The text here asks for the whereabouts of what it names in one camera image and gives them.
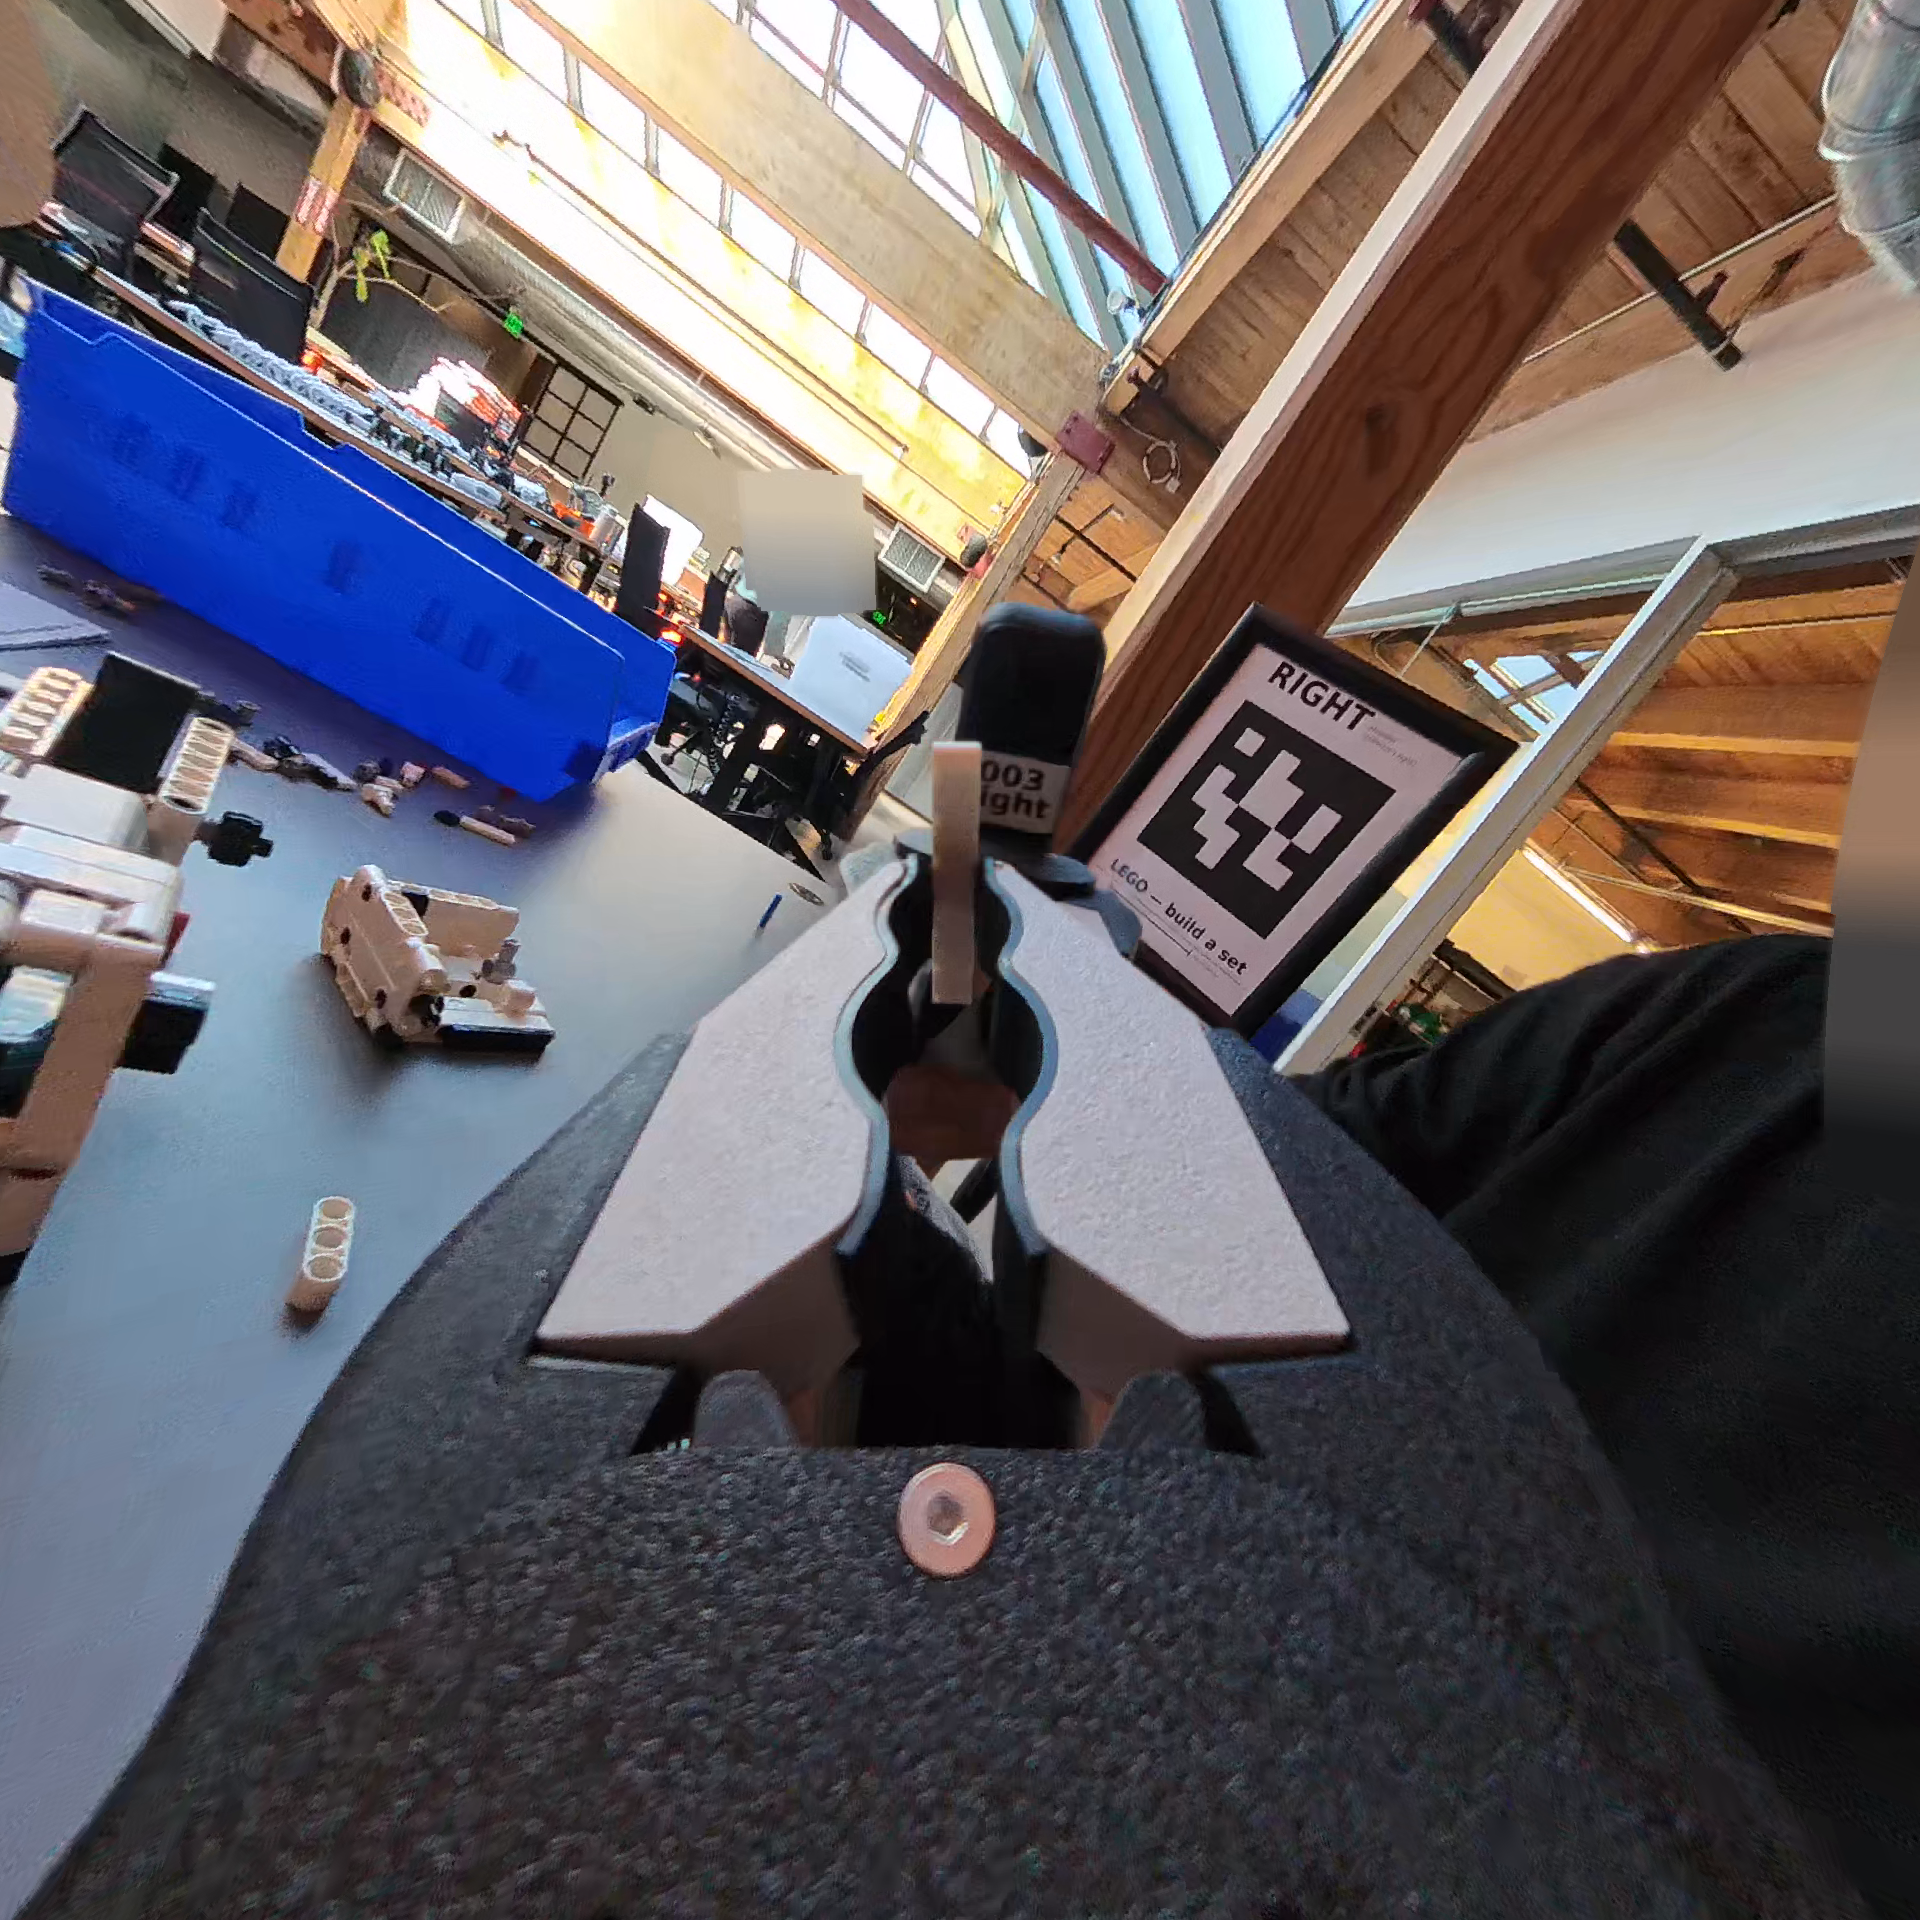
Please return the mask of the black framed marker sign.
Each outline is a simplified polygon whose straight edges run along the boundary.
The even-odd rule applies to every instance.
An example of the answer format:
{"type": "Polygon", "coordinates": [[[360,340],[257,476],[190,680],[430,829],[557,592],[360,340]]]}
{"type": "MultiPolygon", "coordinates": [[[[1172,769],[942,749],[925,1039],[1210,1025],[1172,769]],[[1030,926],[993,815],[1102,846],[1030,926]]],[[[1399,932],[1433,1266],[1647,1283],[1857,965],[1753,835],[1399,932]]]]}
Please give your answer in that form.
{"type": "Polygon", "coordinates": [[[1072,843],[1137,965],[1245,1039],[1516,743],[1250,606],[1072,843]]]}

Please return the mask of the large white lego assembly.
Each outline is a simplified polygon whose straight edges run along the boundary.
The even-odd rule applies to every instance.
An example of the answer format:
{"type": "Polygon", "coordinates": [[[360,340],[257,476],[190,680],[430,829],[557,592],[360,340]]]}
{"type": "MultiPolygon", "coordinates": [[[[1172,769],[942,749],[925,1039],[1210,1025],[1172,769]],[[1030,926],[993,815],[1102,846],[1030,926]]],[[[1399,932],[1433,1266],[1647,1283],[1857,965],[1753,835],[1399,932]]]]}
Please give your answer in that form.
{"type": "Polygon", "coordinates": [[[213,810],[237,749],[190,680],[105,655],[2,702],[2,1286],[26,1266],[119,1072],[173,1073],[210,986],[176,973],[190,850],[273,843],[213,810]]]}

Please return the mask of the scattered small lego pieces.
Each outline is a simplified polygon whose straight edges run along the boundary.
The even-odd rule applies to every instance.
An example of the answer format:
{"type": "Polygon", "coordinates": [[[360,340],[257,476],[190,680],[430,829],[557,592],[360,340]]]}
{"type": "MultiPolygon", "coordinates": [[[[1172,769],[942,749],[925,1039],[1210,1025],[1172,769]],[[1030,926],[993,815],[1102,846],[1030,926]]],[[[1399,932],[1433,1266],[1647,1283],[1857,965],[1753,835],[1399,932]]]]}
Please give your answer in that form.
{"type": "MultiPolygon", "coordinates": [[[[123,583],[117,576],[76,576],[72,568],[56,562],[36,562],[36,576],[66,592],[95,610],[109,610],[117,620],[136,620],[145,608],[162,606],[162,595],[143,583],[123,583]]],[[[296,743],[273,735],[269,739],[250,739],[247,730],[257,719],[257,705],[246,700],[222,700],[202,690],[193,705],[196,716],[209,723],[222,723],[233,739],[226,752],[232,762],[247,765],[280,779],[320,785],[333,793],[355,793],[363,806],[373,808],[380,816],[393,816],[403,793],[416,793],[426,779],[445,782],[449,789],[463,789],[465,776],[457,776],[449,765],[426,762],[397,762],[389,756],[363,760],[346,775],[332,760],[299,749],[296,743]]]]}

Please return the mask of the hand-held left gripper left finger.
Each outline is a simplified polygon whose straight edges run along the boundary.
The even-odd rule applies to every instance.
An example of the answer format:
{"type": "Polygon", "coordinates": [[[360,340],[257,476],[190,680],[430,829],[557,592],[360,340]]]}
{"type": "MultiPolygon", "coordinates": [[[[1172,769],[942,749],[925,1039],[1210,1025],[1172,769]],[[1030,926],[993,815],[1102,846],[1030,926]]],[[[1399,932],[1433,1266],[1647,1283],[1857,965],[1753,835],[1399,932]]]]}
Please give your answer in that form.
{"type": "Polygon", "coordinates": [[[803,1442],[850,1430],[843,1248],[893,1168],[919,1048],[919,865],[883,863],[687,1035],[537,1325],[537,1353],[763,1376],[803,1442]]]}

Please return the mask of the white three-hole lego beam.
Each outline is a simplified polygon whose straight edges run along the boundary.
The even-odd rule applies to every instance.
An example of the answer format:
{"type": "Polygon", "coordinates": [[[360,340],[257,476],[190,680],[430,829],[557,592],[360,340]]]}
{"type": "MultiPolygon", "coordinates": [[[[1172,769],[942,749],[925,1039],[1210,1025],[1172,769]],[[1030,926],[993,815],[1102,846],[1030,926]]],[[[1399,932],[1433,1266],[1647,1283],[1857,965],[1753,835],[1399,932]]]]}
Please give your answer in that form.
{"type": "Polygon", "coordinates": [[[320,1316],[343,1288],[352,1266],[356,1206],[346,1193],[320,1198],[310,1206],[299,1239],[299,1256],[283,1306],[296,1316],[320,1316]]]}

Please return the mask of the white framed glass partition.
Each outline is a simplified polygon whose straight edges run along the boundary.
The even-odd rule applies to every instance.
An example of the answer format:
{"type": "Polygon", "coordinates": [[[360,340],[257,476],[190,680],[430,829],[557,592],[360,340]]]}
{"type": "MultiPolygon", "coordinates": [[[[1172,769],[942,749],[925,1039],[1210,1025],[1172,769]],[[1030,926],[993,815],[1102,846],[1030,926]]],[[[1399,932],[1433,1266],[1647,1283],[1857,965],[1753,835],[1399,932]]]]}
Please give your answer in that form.
{"type": "Polygon", "coordinates": [[[1890,506],[1573,562],[1436,635],[1509,769],[1330,965],[1279,1068],[1413,1036],[1626,950],[1832,938],[1839,835],[1916,548],[1890,506]]]}

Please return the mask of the person's right forearm black sleeve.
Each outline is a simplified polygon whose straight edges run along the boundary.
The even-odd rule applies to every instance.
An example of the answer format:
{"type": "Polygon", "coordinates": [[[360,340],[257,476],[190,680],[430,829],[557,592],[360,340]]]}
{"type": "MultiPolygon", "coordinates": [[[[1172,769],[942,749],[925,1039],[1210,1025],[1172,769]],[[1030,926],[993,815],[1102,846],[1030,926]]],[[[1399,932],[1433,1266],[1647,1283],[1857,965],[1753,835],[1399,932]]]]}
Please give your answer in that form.
{"type": "Polygon", "coordinates": [[[1832,943],[1626,955],[1292,1079],[1502,1292],[1810,1840],[1916,1915],[1916,1198],[1823,1125],[1832,943]]]}

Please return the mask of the cluttered workbench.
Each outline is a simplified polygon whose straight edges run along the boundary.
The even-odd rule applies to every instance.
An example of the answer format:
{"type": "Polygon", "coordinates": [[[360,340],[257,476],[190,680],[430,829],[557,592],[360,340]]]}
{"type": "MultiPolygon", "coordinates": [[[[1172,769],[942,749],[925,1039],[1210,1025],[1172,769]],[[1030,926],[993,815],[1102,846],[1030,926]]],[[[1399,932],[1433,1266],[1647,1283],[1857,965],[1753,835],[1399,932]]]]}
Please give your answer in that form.
{"type": "Polygon", "coordinates": [[[290,405],[316,440],[356,445],[380,468],[437,496],[450,510],[490,526],[512,548],[540,556],[552,572],[562,572],[566,562],[586,565],[587,559],[606,559],[562,515],[526,500],[512,476],[490,476],[445,429],[383,392],[355,396],[320,372],[299,372],[289,385],[273,376],[280,362],[269,365],[265,348],[233,333],[246,345],[237,355],[226,338],[209,338],[202,325],[189,323],[165,302],[115,273],[92,273],[87,293],[109,316],[136,323],[250,392],[290,405]]]}

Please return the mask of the silver air duct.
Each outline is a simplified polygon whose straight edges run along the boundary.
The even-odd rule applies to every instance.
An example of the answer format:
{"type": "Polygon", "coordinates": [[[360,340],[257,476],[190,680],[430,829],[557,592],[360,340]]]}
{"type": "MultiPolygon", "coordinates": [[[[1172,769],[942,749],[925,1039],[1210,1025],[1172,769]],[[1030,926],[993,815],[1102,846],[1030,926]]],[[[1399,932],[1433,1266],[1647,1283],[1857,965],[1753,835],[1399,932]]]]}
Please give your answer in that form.
{"type": "Polygon", "coordinates": [[[1823,78],[1837,222],[1916,293],[1916,2],[1857,2],[1823,78]]]}

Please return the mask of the small white lego assembly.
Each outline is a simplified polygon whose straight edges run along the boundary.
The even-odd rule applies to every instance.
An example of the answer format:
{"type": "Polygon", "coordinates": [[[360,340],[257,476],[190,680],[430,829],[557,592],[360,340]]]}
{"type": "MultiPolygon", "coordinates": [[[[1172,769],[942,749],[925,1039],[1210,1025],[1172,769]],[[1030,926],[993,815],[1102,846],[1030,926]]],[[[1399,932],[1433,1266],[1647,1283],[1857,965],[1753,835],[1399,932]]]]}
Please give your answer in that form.
{"type": "Polygon", "coordinates": [[[513,905],[363,865],[332,883],[320,959],[373,1042],[509,1056],[553,1042],[517,972],[513,905]]]}

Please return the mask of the background work table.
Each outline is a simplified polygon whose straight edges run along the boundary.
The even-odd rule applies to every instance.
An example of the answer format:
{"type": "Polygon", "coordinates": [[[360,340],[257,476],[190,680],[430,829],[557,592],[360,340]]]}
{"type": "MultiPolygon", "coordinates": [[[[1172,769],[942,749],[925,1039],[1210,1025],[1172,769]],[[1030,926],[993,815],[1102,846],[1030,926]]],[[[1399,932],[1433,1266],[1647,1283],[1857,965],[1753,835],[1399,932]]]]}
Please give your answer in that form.
{"type": "Polygon", "coordinates": [[[826,873],[869,798],[876,749],[717,638],[685,630],[655,769],[692,756],[685,798],[803,872],[826,873]]]}

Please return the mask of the thin white lego beam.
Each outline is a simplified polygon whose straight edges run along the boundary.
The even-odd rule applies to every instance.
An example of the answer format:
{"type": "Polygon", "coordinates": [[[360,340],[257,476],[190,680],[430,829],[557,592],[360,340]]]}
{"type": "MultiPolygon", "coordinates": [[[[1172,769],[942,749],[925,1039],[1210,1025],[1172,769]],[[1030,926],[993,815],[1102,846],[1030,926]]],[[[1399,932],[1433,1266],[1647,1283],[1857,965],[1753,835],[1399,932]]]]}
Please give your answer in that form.
{"type": "Polygon", "coordinates": [[[927,962],[930,1002],[949,1008],[977,996],[979,765],[973,739],[930,749],[927,962]]]}

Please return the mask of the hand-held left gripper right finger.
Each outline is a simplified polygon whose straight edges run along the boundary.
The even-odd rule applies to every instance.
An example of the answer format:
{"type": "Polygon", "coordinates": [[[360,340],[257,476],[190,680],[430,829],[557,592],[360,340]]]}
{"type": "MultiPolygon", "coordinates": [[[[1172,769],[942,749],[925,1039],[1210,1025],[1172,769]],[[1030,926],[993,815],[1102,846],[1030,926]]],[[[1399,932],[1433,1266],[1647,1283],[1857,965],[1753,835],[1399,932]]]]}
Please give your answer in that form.
{"type": "Polygon", "coordinates": [[[1007,1442],[1083,1442],[1140,1376],[1352,1343],[1197,1015],[1090,899],[979,879],[979,1048],[996,1135],[993,1299],[1007,1442]]]}

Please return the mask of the blue plastic bin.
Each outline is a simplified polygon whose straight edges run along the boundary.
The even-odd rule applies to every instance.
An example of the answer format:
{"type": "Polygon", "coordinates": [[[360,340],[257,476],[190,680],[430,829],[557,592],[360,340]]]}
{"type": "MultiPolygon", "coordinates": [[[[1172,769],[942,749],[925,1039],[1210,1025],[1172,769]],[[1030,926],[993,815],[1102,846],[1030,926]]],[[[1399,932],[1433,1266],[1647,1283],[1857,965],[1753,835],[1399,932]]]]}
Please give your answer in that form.
{"type": "Polygon", "coordinates": [[[527,800],[637,760],[647,638],[299,410],[35,290],[2,502],[527,800]]]}

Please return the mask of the wooden support post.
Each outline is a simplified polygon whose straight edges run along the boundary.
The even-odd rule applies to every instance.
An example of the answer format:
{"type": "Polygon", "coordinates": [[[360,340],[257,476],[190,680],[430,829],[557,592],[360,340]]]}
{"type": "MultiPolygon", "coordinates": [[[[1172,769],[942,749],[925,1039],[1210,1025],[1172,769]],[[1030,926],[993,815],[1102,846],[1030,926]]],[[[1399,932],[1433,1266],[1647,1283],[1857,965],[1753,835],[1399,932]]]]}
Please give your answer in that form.
{"type": "Polygon", "coordinates": [[[1349,606],[1772,2],[1523,2],[1107,623],[1069,848],[1242,610],[1349,606]]]}

